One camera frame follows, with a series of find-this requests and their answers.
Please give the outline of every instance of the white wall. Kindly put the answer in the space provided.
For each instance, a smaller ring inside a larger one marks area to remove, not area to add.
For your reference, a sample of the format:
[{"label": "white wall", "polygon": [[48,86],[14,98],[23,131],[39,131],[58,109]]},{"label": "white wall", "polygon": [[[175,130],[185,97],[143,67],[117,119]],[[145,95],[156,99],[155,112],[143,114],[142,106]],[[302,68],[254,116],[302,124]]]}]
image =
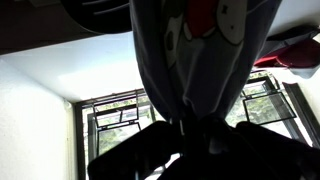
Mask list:
[{"label": "white wall", "polygon": [[320,70],[310,79],[300,81],[298,84],[320,123]]},{"label": "white wall", "polygon": [[0,60],[0,179],[75,177],[72,108]]}]

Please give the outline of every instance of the ceiling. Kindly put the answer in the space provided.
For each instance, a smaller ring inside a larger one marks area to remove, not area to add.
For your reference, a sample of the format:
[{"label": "ceiling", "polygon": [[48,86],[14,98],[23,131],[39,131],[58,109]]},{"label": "ceiling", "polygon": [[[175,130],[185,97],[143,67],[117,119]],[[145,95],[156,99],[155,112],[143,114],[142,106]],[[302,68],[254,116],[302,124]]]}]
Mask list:
[{"label": "ceiling", "polygon": [[[320,24],[319,0],[283,0],[269,34]],[[103,35],[0,56],[70,102],[141,88],[132,33]]]}]

